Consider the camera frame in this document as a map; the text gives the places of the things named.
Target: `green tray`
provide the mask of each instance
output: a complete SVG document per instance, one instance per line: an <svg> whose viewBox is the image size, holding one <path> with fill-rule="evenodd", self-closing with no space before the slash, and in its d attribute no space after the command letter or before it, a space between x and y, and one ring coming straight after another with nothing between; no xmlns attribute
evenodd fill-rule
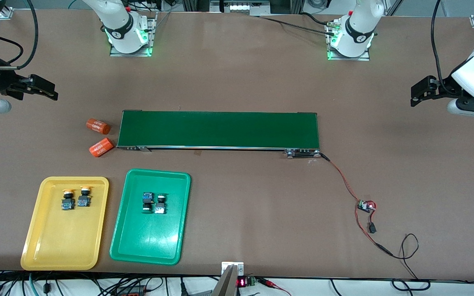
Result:
<svg viewBox="0 0 474 296"><path fill-rule="evenodd" d="M114 227L113 260L175 265L179 262L191 178L186 173L132 169ZM144 192L167 193L166 213L142 210Z"/></svg>

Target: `table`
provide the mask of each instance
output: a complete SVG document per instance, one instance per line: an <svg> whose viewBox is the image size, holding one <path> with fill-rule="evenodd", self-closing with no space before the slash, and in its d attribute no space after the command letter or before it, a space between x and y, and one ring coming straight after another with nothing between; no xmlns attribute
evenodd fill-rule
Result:
<svg viewBox="0 0 474 296"><path fill-rule="evenodd" d="M0 269L20 268L44 178L105 176L111 189L92 271L218 274L233 260L265 276L409 278L358 229L354 200L323 159L191 150L114 150L95 159L87 150L102 136L86 120L111 123L115 140L123 109L317 112L322 152L360 198L378 204L374 238L397 253L412 232L420 250L408 263L418 277L474 279L474 118L447 113L448 99L409 106L410 86L436 73L430 19L384 17L371 61L349 62L328 61L322 35L238 14L172 13L151 58L109 58L92 11L38 18L36 57L19 73L51 80L60 98L25 95L0 115ZM320 28L305 16L278 18ZM22 62L33 41L30 12L1 22L0 35L25 47ZM466 18L437 19L436 38L445 75L474 48ZM15 52L0 43L1 58ZM109 258L134 167L192 176L176 266Z"/></svg>

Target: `white robotic arm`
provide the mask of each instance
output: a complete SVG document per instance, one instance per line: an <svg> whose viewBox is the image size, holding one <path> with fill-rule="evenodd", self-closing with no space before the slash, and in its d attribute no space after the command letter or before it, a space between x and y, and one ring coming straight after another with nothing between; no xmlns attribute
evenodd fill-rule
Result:
<svg viewBox="0 0 474 296"><path fill-rule="evenodd" d="M121 0L83 0L102 21L109 42L125 54L138 51L149 42L147 17L126 11Z"/></svg>
<svg viewBox="0 0 474 296"><path fill-rule="evenodd" d="M438 81L428 76L411 87L411 106L427 99L454 98L447 106L450 113L474 116L474 50L449 77Z"/></svg>
<svg viewBox="0 0 474 296"><path fill-rule="evenodd" d="M369 48L384 10L381 0L357 0L352 13L335 20L340 29L330 46L348 58L361 56Z"/></svg>

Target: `orange cylinder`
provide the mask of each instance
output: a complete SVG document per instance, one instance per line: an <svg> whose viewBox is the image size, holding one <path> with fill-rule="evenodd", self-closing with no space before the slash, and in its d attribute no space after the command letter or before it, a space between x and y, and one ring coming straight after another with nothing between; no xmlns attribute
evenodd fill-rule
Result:
<svg viewBox="0 0 474 296"><path fill-rule="evenodd" d="M94 130L95 132L107 135L111 131L111 126L103 121L91 118L87 120L87 129Z"/></svg>
<svg viewBox="0 0 474 296"><path fill-rule="evenodd" d="M102 156L102 154L104 154L105 152L111 150L112 148L114 148L113 142L111 142L111 140L109 140L109 138L105 138L105 139L99 141L98 143L94 144L93 146L91 146L91 148L89 148L89 152L94 157L100 157L100 156Z"/></svg>

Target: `green led light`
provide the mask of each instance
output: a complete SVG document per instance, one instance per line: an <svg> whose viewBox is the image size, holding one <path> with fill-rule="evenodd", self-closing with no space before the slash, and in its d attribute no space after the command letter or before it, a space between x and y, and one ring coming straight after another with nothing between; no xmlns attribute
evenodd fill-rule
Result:
<svg viewBox="0 0 474 296"><path fill-rule="evenodd" d="M136 30L136 32L137 32L137 35L139 36L140 42L146 43L147 42L147 33L143 32L143 31L140 31L138 29Z"/></svg>

